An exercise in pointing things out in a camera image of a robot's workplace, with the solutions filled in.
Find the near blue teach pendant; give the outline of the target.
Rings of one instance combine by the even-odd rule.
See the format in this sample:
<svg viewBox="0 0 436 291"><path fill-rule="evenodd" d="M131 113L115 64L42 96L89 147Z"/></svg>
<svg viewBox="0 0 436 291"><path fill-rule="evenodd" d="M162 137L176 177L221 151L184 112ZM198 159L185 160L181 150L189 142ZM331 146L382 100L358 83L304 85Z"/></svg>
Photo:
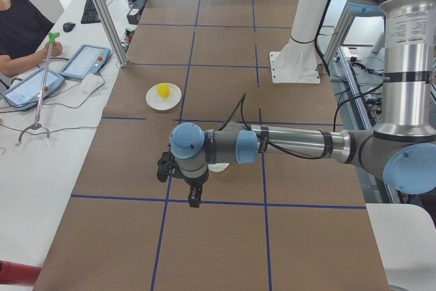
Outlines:
<svg viewBox="0 0 436 291"><path fill-rule="evenodd" d="M17 110L27 110L35 107L39 101L40 89L44 77L44 68L34 71L32 74L21 80L18 84L10 87L1 97ZM44 87L43 97L48 97L56 91L65 79L60 74L48 70Z"/></svg>

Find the white plate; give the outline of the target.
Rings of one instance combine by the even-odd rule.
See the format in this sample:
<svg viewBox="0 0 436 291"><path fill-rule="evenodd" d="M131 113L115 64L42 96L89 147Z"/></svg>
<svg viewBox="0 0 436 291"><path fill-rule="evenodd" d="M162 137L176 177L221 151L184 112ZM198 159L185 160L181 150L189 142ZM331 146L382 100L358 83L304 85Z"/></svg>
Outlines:
<svg viewBox="0 0 436 291"><path fill-rule="evenodd" d="M155 110L166 111L174 108L181 100L180 88L164 82L151 87L146 93L146 103Z"/></svg>

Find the black box on table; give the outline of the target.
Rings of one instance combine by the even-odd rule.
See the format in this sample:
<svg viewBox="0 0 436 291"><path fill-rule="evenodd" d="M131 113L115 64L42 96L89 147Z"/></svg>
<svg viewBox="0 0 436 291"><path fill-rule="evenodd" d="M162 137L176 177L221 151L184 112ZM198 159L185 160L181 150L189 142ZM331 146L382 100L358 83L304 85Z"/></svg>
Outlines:
<svg viewBox="0 0 436 291"><path fill-rule="evenodd" d="M131 25L137 25L143 13L147 0L136 0L127 13L127 21Z"/></svg>

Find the red cylinder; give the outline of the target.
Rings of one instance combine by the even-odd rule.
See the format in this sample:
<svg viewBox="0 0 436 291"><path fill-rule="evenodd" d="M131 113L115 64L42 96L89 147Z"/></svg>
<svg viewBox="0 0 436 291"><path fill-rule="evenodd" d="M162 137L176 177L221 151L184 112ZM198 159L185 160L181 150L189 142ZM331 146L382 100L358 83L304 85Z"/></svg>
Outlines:
<svg viewBox="0 0 436 291"><path fill-rule="evenodd" d="M1 284L33 287L42 268L16 262L1 261Z"/></svg>

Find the blue teach pendant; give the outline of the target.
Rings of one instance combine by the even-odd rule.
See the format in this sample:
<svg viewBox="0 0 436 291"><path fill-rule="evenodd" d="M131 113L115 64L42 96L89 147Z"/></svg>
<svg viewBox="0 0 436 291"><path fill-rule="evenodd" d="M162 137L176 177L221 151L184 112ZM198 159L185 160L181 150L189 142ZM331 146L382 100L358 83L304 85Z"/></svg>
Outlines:
<svg viewBox="0 0 436 291"><path fill-rule="evenodd" d="M61 68L64 78L83 80L89 74L96 74L105 66L110 57L109 48L83 44Z"/></svg>
<svg viewBox="0 0 436 291"><path fill-rule="evenodd" d="M10 87L1 97L17 110L27 110L35 107L39 101L40 89L44 77L44 68L34 71L32 74L21 80L18 84ZM56 91L65 79L60 74L48 70L44 87L43 97L48 97Z"/></svg>

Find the metal reacher grabber tool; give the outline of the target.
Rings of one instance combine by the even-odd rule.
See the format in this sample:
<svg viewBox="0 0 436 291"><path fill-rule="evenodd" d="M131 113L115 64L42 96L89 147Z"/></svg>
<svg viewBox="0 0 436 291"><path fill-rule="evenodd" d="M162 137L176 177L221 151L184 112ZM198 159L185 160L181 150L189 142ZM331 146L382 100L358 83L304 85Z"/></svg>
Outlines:
<svg viewBox="0 0 436 291"><path fill-rule="evenodd" d="M44 66L44 74L42 77L42 83L40 87L40 93L38 95L38 103L37 103L37 109L35 113L35 119L33 124L23 129L18 137L18 142L16 143L16 146L19 147L22 144L22 137L28 130L39 130L43 129L46 132L46 137L50 138L50 130L43 124L40 123L40 115L41 115L41 109L42 109L42 103L44 99L44 93L45 93L45 87L46 87L46 80L48 75L48 68L50 64L50 57L52 55L52 48L55 44L56 39L60 36L59 32L55 33L49 33L48 34L48 50L47 50L47 56L46 56L46 63Z"/></svg>

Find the white bowl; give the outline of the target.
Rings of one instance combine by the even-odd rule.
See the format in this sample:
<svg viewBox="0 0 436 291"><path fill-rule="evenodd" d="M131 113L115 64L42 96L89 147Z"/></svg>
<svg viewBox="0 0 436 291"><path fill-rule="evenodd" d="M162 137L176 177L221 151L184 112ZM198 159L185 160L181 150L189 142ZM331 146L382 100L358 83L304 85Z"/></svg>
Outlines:
<svg viewBox="0 0 436 291"><path fill-rule="evenodd" d="M230 164L229 163L216 163L216 164L209 164L208 169L211 172L223 172Z"/></svg>

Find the black keyboard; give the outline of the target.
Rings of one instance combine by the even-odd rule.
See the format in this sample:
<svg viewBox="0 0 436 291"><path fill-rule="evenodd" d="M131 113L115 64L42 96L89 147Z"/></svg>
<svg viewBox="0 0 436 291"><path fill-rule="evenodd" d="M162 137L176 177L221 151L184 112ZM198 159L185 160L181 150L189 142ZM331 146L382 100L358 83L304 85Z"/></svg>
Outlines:
<svg viewBox="0 0 436 291"><path fill-rule="evenodd" d="M93 0L86 0L84 4L84 9L82 13L81 24L93 24L101 22L97 8Z"/></svg>

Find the far blue teach pendant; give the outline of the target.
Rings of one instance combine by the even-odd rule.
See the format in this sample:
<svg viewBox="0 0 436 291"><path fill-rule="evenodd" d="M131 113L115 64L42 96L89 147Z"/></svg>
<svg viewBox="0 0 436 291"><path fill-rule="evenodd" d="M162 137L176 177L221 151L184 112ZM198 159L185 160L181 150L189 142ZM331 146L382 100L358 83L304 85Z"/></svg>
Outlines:
<svg viewBox="0 0 436 291"><path fill-rule="evenodd" d="M109 48L83 44L61 68L64 78L83 80L89 74L96 74L105 66L110 57Z"/></svg>

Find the yellow lemon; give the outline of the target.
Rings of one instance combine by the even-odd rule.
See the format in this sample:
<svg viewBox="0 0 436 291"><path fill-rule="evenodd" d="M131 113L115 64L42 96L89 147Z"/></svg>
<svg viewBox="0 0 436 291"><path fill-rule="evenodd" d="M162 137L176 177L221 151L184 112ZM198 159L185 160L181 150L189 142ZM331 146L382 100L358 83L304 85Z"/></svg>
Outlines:
<svg viewBox="0 0 436 291"><path fill-rule="evenodd" d="M163 98L167 99L170 96L170 87L166 83L160 83L157 85L157 93L158 95Z"/></svg>

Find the aluminium frame post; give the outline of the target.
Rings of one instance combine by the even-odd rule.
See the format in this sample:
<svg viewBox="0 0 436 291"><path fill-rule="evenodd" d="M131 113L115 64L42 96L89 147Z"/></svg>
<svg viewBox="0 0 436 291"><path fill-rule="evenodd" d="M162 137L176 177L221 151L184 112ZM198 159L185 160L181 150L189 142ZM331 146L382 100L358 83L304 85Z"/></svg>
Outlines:
<svg viewBox="0 0 436 291"><path fill-rule="evenodd" d="M118 37L118 33L116 31L115 25L113 23L112 17L109 13L109 10L106 5L105 0L93 0L94 5L97 9L97 13L99 14L101 23L103 25L104 31L106 33L106 37L110 42L113 52L115 53L120 67L125 67L127 65L127 56L123 47L121 46L121 42Z"/></svg>

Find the person in black shirt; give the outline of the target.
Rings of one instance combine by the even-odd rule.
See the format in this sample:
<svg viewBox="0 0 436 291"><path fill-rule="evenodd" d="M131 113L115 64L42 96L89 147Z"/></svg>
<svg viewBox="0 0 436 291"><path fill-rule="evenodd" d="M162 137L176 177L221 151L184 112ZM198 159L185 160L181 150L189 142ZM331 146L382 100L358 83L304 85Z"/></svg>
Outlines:
<svg viewBox="0 0 436 291"><path fill-rule="evenodd" d="M54 24L30 0L1 0L1 73L12 78L46 59Z"/></svg>

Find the black computer mouse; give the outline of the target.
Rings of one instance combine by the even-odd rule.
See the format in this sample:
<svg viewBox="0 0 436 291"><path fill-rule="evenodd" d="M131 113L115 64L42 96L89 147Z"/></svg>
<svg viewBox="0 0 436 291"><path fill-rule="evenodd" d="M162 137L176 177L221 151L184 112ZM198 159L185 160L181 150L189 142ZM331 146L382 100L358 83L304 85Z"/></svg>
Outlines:
<svg viewBox="0 0 436 291"><path fill-rule="evenodd" d="M74 29L75 26L76 24L74 22L65 22L63 24L63 31L69 33Z"/></svg>

